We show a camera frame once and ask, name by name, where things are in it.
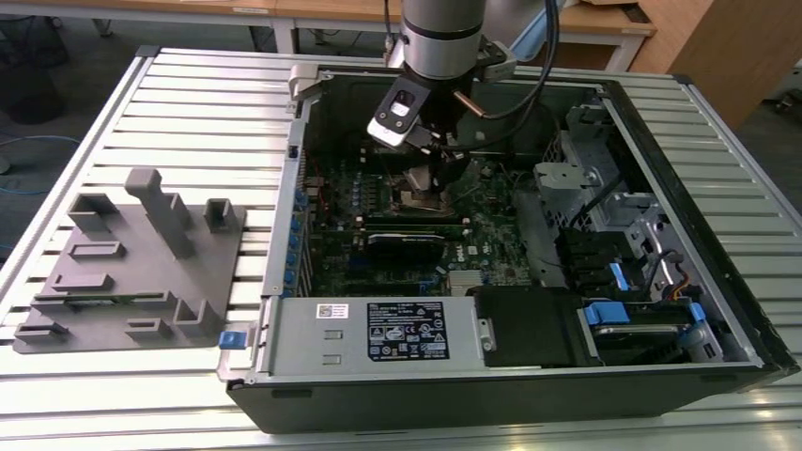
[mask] green circuit board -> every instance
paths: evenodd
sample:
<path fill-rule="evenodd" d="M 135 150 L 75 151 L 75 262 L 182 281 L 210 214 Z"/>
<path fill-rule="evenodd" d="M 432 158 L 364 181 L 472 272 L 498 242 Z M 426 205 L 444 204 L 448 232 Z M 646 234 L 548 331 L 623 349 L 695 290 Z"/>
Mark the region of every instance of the green circuit board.
<path fill-rule="evenodd" d="M 410 207 L 396 186 L 403 179 L 371 173 L 358 163 L 314 162 L 316 204 L 310 236 L 314 296 L 448 295 L 448 273 L 474 270 L 486 285 L 532 283 L 511 194 L 523 174 L 479 158 L 442 196 L 440 207 Z M 438 261 L 375 264 L 364 256 L 368 237 L 443 237 Z"/>

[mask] metal rod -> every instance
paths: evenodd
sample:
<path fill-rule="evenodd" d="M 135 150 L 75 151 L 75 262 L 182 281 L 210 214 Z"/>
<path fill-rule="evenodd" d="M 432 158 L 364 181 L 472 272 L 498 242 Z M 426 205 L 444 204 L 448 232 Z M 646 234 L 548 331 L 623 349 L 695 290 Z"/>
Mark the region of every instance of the metal rod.
<path fill-rule="evenodd" d="M 478 117 L 484 117 L 487 115 L 482 107 L 474 103 L 471 98 L 467 97 L 460 91 L 454 91 L 454 98 L 460 101 L 460 103 L 464 105 L 464 108 L 467 108 Z"/>

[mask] desk leg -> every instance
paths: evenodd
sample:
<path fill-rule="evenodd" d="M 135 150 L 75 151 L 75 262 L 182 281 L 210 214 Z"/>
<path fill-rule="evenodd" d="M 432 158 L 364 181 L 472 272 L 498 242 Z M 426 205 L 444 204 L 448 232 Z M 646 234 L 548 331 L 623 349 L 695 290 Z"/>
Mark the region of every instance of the desk leg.
<path fill-rule="evenodd" d="M 605 68 L 607 72 L 626 72 L 629 70 L 631 61 L 635 59 L 635 55 L 638 55 L 638 50 L 641 50 L 643 39 L 645 37 L 638 35 L 627 36 L 623 39 L 622 44 L 615 47 L 615 52 L 613 52 L 613 56 L 607 62 L 607 67 Z"/>
<path fill-rule="evenodd" d="M 95 30 L 97 30 L 100 38 L 107 38 L 113 34 L 112 21 L 109 19 L 92 19 L 92 24 L 95 25 Z"/>
<path fill-rule="evenodd" d="M 295 20 L 291 18 L 274 18 L 274 30 L 276 31 L 276 47 L 280 54 L 298 53 L 298 29 Z"/>

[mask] motherboard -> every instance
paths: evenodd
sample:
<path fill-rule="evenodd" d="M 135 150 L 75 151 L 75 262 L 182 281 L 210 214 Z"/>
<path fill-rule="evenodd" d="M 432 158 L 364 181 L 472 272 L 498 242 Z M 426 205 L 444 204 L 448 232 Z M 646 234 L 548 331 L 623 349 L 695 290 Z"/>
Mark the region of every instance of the motherboard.
<path fill-rule="evenodd" d="M 511 196 L 531 176 L 475 158 L 443 193 L 423 196 L 376 158 L 372 165 L 364 156 L 308 159 L 312 296 L 463 296 L 479 285 L 530 286 Z"/>

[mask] blue cable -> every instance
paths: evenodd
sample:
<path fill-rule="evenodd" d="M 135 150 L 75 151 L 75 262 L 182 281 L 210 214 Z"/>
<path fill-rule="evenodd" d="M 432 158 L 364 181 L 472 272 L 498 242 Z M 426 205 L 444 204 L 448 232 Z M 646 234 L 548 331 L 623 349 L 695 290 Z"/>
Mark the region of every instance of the blue cable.
<path fill-rule="evenodd" d="M 37 194 L 44 194 L 44 193 L 49 193 L 51 191 L 15 191 L 15 190 L 7 190 L 5 188 L 0 188 L 0 193 L 5 193 L 5 194 L 21 194 L 21 195 L 37 195 Z"/>
<path fill-rule="evenodd" d="M 5 146 L 8 144 L 16 143 L 19 141 L 29 140 L 29 139 L 33 139 L 33 140 L 35 139 L 43 139 L 43 140 L 51 139 L 51 140 L 56 140 L 56 141 L 69 141 L 71 143 L 80 146 L 80 141 L 76 140 L 75 138 L 69 138 L 68 136 L 59 136 L 55 134 L 40 134 L 36 136 L 17 136 L 8 132 L 0 132 L 0 133 L 7 136 L 12 136 L 12 139 L 0 143 L 0 147 Z M 48 192 L 49 191 L 15 191 L 15 190 L 7 190 L 5 188 L 0 188 L 0 193 L 5 193 L 5 194 L 37 195 L 37 194 L 44 194 Z"/>
<path fill-rule="evenodd" d="M 17 141 L 24 141 L 24 140 L 28 140 L 28 139 L 43 139 L 43 140 L 51 139 L 51 140 L 55 140 L 55 141 L 69 141 L 71 143 L 73 143 L 76 145 L 80 145 L 80 141 L 76 140 L 75 138 L 69 138 L 68 136 L 59 136 L 56 134 L 40 134 L 40 135 L 36 135 L 36 136 L 16 136 L 16 135 L 5 133 L 5 132 L 1 132 L 1 133 L 4 135 L 7 135 L 7 136 L 11 136 L 12 139 L 9 139 L 8 141 L 4 141 L 3 143 L 0 143 L 0 147 L 3 147 L 7 144 L 16 143 Z"/>

